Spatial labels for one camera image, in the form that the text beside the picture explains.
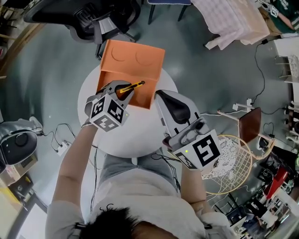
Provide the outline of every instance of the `black cable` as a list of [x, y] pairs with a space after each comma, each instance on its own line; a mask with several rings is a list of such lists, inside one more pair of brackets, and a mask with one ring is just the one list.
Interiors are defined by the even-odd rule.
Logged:
[[94, 168], [96, 168], [97, 170], [102, 170], [102, 169], [98, 169], [92, 162], [91, 162], [91, 160], [88, 158], [88, 161], [89, 161], [89, 163], [94, 167]]
[[273, 124], [273, 122], [270, 122], [270, 123], [264, 123], [264, 125], [263, 125], [263, 132], [264, 132], [264, 134], [267, 134], [266, 133], [266, 131], [265, 131], [265, 125], [271, 125], [272, 124], [272, 133], [271, 134], [273, 134], [274, 133], [274, 124]]
[[167, 160], [172, 160], [172, 161], [178, 161], [178, 160], [175, 160], [173, 158], [170, 158], [170, 157], [167, 157], [165, 155], [161, 155], [161, 154], [157, 154], [157, 153], [153, 153], [150, 155], [150, 157], [153, 159], [153, 160], [159, 160], [159, 159], [163, 159], [167, 164], [168, 166], [171, 168], [171, 173], [172, 173], [172, 176], [173, 176], [173, 179], [175, 181], [175, 184], [176, 184], [176, 191], [178, 190], [181, 190], [181, 185], [179, 184], [179, 181], [178, 181], [178, 175], [177, 175], [177, 169], [172, 166]]
[[262, 113], [263, 114], [267, 114], [267, 115], [271, 115], [271, 114], [275, 114], [277, 111], [279, 111], [279, 110], [284, 110], [285, 108], [283, 108], [283, 107], [281, 107], [281, 108], [278, 108], [278, 109], [276, 109], [274, 112], [272, 112], [272, 113], [266, 113], [266, 112], [264, 112], [264, 111], [262, 111]]
[[92, 211], [93, 211], [94, 197], [95, 197], [95, 193], [96, 193], [96, 190], [97, 190], [97, 179], [98, 179], [98, 171], [96, 169], [97, 168], [97, 152], [98, 152], [98, 149], [95, 150], [95, 154], [94, 154], [94, 158], [93, 158], [95, 181], [94, 181], [93, 196], [92, 196], [92, 200], [91, 200], [91, 203], [90, 203], [90, 213], [92, 213]]
[[279, 138], [277, 138], [277, 137], [275, 137], [274, 136], [274, 124], [273, 124], [273, 122], [270, 122], [270, 123], [264, 123], [264, 125], [263, 125], [263, 132], [264, 132], [264, 134], [267, 134], [267, 135], [270, 135], [270, 134], [268, 134], [268, 133], [266, 133], [266, 131], [265, 131], [265, 125], [272, 125], [272, 137], [274, 137], [275, 139], [277, 139], [277, 140], [279, 140], [279, 141], [281, 141], [281, 142], [283, 142], [285, 145], [287, 145], [287, 146], [289, 146], [289, 147], [292, 147], [291, 145], [289, 145], [289, 144], [287, 144], [286, 142], [284, 142], [283, 140], [281, 140], [281, 139], [279, 139]]
[[262, 91], [261, 91], [260, 93], [258, 93], [258, 94], [255, 96], [255, 98], [254, 98], [254, 100], [253, 100], [253, 102], [252, 102], [252, 105], [254, 105], [254, 103], [255, 103], [257, 97], [260, 96], [260, 95], [263, 93], [263, 91], [265, 90], [265, 85], [266, 85], [265, 76], [263, 75], [263, 72], [262, 72], [261, 68], [258, 66], [257, 59], [256, 59], [257, 48], [258, 48], [258, 46], [260, 46], [260, 45], [262, 45], [262, 43], [260, 43], [260, 44], [258, 44], [258, 45], [256, 46], [256, 52], [255, 52], [255, 54], [254, 54], [254, 59], [255, 59], [255, 61], [256, 61], [256, 66], [257, 66], [257, 68], [259, 69], [259, 71], [261, 72], [261, 74], [262, 74], [262, 76], [263, 76], [263, 89], [262, 89]]
[[41, 131], [40, 133], [41, 133], [44, 137], [47, 137], [50, 133], [53, 134], [53, 135], [52, 135], [52, 140], [51, 140], [50, 145], [51, 145], [52, 149], [54, 149], [54, 147], [53, 147], [53, 145], [52, 145], [52, 142], [53, 142], [53, 140], [54, 140], [54, 132], [53, 132], [53, 131], [50, 131], [49, 133], [45, 134], [43, 131]]
[[41, 129], [41, 131], [43, 131], [43, 128], [42, 127], [36, 127], [34, 129], [30, 129], [30, 131], [34, 132], [35, 129]]
[[69, 124], [67, 124], [67, 123], [61, 123], [61, 124], [58, 124], [58, 125], [57, 125], [56, 130], [55, 130], [55, 133], [54, 133], [54, 138], [55, 138], [56, 142], [57, 142], [57, 139], [56, 139], [56, 132], [57, 132], [58, 127], [61, 126], [61, 125], [66, 125], [66, 126], [69, 128], [69, 130], [70, 130], [71, 134], [73, 135], [74, 139], [76, 139], [76, 135], [74, 134], [73, 130], [71, 129], [71, 126], [70, 126]]

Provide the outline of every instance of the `gray floor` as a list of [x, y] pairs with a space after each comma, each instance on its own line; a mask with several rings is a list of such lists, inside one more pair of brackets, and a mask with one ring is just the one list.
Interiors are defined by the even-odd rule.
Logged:
[[[200, 112], [216, 113], [232, 111], [235, 102], [246, 103], [263, 87], [261, 73], [256, 67], [255, 45], [245, 46], [239, 41], [224, 50], [208, 50], [203, 47], [211, 37], [200, 12], [187, 8], [182, 21], [177, 22], [181, 6], [157, 6], [151, 25], [147, 24], [150, 6], [142, 6], [138, 21], [131, 28], [132, 35], [139, 34], [138, 43], [166, 50], [163, 68], [174, 80], [178, 91], [190, 97]], [[96, 46], [75, 42], [64, 26], [46, 25], [22, 50], [9, 69], [7, 83], [1, 88], [0, 105], [5, 120], [27, 119], [35, 115], [44, 125], [45, 133], [55, 130], [59, 123], [68, 123], [75, 134], [80, 129], [77, 115], [77, 99], [80, 87], [99, 62], [95, 59]], [[266, 77], [265, 91], [256, 100], [265, 112], [272, 112], [288, 103], [288, 84], [278, 77], [282, 72], [274, 64], [276, 50], [273, 42], [258, 47], [257, 60]], [[274, 134], [283, 137], [283, 111], [263, 115], [263, 122], [273, 122]], [[235, 123], [224, 117], [207, 116], [208, 124], [217, 133], [237, 134]], [[58, 130], [60, 139], [72, 141], [65, 126]], [[50, 147], [51, 136], [41, 138], [37, 149], [39, 162], [31, 170], [35, 190], [46, 204], [50, 203], [57, 171], [62, 158]], [[94, 175], [89, 166], [85, 176], [88, 189], [83, 189], [82, 202], [88, 214], [89, 200], [93, 192]], [[251, 188], [260, 185], [254, 170], [246, 184]], [[233, 192], [238, 202], [247, 200], [246, 188]], [[217, 202], [216, 197], [210, 202]], [[219, 203], [226, 204], [226, 199]]]

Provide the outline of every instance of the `power strip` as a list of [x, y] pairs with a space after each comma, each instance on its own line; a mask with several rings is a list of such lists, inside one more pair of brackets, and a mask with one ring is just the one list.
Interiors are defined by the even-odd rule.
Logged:
[[68, 148], [68, 145], [65, 143], [65, 141], [63, 141], [61, 143], [62, 146], [59, 146], [58, 149], [57, 149], [57, 154], [59, 156], [61, 156]]

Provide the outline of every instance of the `gray shorts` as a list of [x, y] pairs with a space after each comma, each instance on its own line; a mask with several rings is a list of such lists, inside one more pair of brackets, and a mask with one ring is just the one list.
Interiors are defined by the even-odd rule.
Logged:
[[104, 165], [100, 174], [99, 184], [105, 180], [126, 172], [131, 169], [143, 169], [155, 174], [159, 174], [170, 182], [175, 188], [175, 181], [169, 165], [163, 160], [154, 160], [150, 155], [137, 158], [137, 165], [132, 163], [130, 158], [120, 158], [106, 154]]

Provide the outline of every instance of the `white cloth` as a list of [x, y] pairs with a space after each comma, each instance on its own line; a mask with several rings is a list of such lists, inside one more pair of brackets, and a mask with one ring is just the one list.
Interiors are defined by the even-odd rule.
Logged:
[[267, 228], [272, 227], [274, 223], [278, 220], [278, 216], [273, 215], [269, 210], [267, 210], [261, 217], [265, 223], [267, 223]]
[[[104, 181], [98, 188], [99, 203], [94, 207], [88, 221], [93, 222], [101, 213], [100, 208], [130, 208], [130, 216], [138, 222], [152, 223], [179, 239], [205, 238], [203, 222], [210, 224], [210, 238], [233, 238], [229, 222], [222, 213], [201, 215], [176, 193], [174, 187], [163, 177], [142, 169], [132, 169]], [[82, 213], [76, 205], [55, 201], [48, 208], [46, 239], [77, 239], [76, 223], [83, 223]]]
[[249, 0], [191, 0], [203, 15], [210, 32], [220, 37], [208, 42], [211, 49], [226, 48], [234, 40], [254, 44], [270, 34], [258, 9]]

